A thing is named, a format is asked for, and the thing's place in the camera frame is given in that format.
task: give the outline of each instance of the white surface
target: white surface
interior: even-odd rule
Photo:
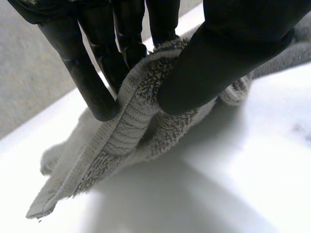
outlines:
[[[254,81],[243,106],[216,107],[170,153],[27,220],[43,151],[86,106],[74,90],[0,141],[0,232],[310,233],[310,73]]]

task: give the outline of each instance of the black robotic finger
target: black robotic finger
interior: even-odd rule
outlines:
[[[112,0],[112,5],[119,47],[131,69],[147,55],[141,39],[144,0]]]
[[[92,2],[77,2],[78,21],[105,78],[118,92],[129,69],[116,45],[112,6],[108,0]]]
[[[155,46],[177,39],[180,0],[146,0],[150,31]]]
[[[205,22],[159,90],[162,109],[181,114],[211,101],[286,49],[310,0],[205,0]]]
[[[111,120],[119,110],[97,74],[83,45],[76,17],[62,17],[39,25],[57,50],[93,115],[99,121]]]

